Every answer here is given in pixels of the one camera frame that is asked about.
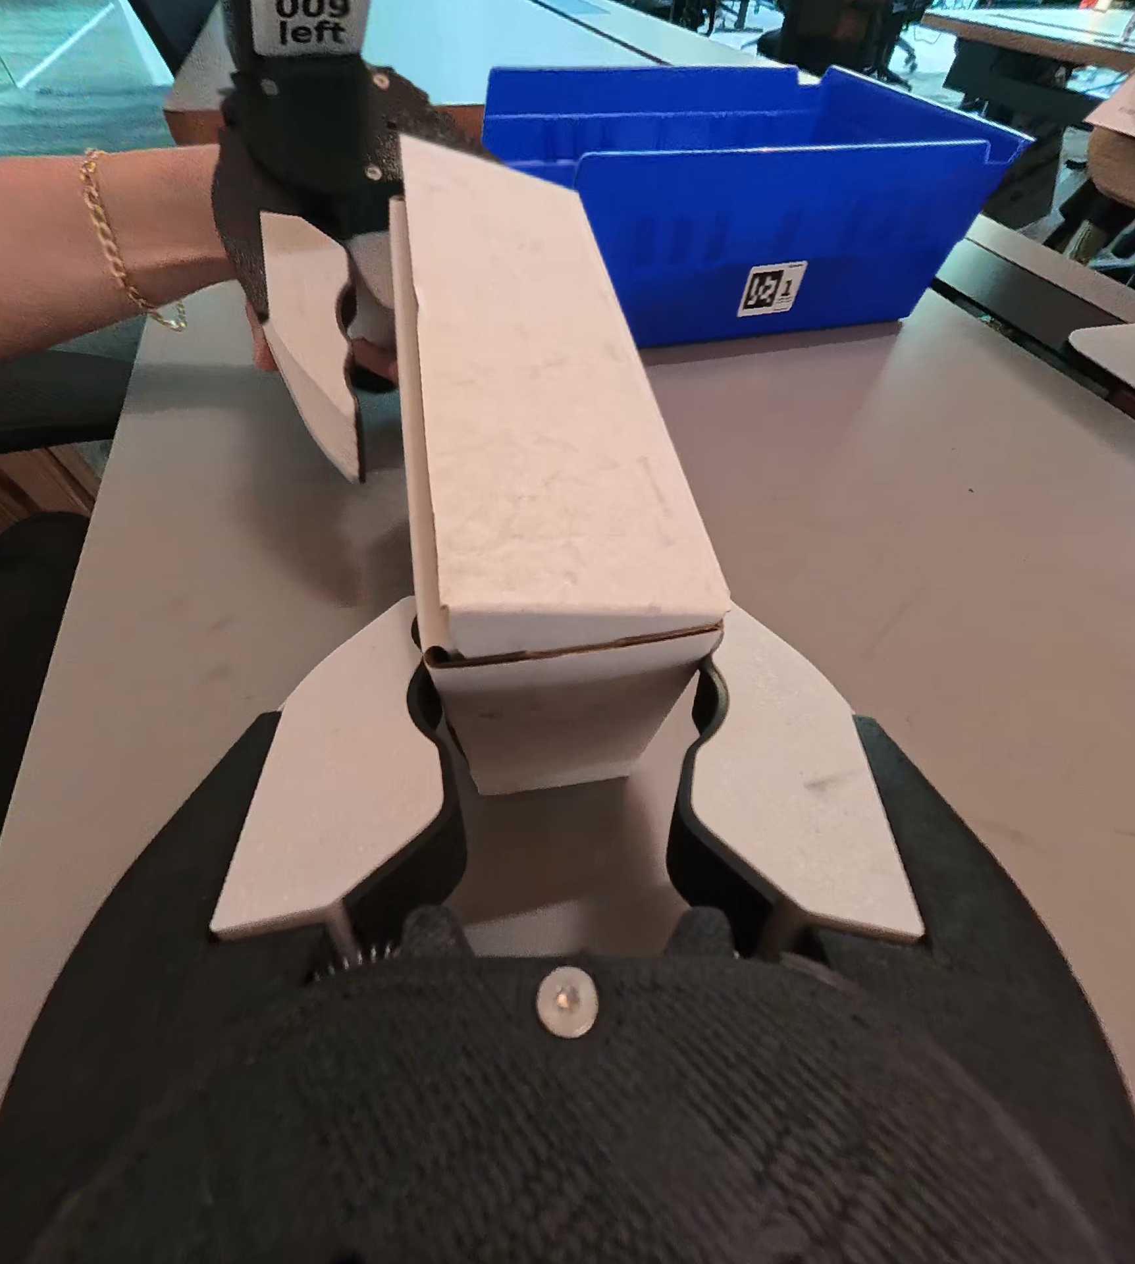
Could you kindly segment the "blue plastic bin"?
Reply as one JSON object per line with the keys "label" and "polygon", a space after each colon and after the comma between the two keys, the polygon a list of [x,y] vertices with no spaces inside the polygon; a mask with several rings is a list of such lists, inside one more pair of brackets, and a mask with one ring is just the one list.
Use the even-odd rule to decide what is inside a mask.
{"label": "blue plastic bin", "polygon": [[482,142],[580,197],[640,348],[908,318],[1033,138],[844,68],[494,68]]}

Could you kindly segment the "white cardboard mailer box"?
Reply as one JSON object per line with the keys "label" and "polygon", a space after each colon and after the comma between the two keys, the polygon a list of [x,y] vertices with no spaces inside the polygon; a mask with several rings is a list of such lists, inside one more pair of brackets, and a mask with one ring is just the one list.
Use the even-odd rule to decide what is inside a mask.
{"label": "white cardboard mailer box", "polygon": [[418,136],[390,206],[423,659],[481,795],[632,771],[731,593],[580,196]]}

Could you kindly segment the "person's left forearm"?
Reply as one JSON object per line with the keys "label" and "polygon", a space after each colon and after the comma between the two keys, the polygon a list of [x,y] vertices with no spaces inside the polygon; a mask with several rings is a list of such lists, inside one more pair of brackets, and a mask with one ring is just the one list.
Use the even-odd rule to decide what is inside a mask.
{"label": "person's left forearm", "polygon": [[216,144],[0,157],[0,362],[235,279],[212,210]]}

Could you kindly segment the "black office chair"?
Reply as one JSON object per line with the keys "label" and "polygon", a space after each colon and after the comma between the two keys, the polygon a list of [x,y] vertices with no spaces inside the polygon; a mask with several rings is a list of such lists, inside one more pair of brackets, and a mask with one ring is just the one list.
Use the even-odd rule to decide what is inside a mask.
{"label": "black office chair", "polygon": [[111,439],[132,363],[46,350],[0,362],[0,455]]}

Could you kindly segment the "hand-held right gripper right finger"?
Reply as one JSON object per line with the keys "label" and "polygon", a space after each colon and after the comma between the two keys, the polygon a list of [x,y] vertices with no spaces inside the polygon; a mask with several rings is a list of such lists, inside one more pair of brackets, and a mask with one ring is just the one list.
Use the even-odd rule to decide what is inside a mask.
{"label": "hand-held right gripper right finger", "polygon": [[734,608],[692,718],[668,874],[686,904],[725,915],[736,953],[790,951],[819,930],[923,940],[858,716],[810,659]]}

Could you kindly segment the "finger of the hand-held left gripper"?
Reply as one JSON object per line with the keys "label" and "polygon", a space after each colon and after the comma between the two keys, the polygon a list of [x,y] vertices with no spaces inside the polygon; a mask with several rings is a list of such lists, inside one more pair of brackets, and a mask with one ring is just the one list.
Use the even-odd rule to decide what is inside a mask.
{"label": "finger of the hand-held left gripper", "polygon": [[345,248],[294,214],[260,214],[268,314],[264,335],[308,434],[351,483],[364,479],[360,405],[347,376],[340,321],[349,287]]}
{"label": "finger of the hand-held left gripper", "polygon": [[364,233],[348,243],[351,283],[340,298],[340,323],[349,339],[349,376],[357,388],[399,384],[395,284],[390,234]]}

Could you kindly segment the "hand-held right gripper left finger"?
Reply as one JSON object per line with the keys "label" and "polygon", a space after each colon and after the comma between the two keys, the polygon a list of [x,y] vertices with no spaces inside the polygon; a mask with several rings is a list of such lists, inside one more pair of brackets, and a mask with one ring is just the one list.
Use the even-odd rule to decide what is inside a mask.
{"label": "hand-held right gripper left finger", "polygon": [[441,703],[407,596],[327,655],[281,707],[211,930],[320,926],[399,940],[466,866]]}

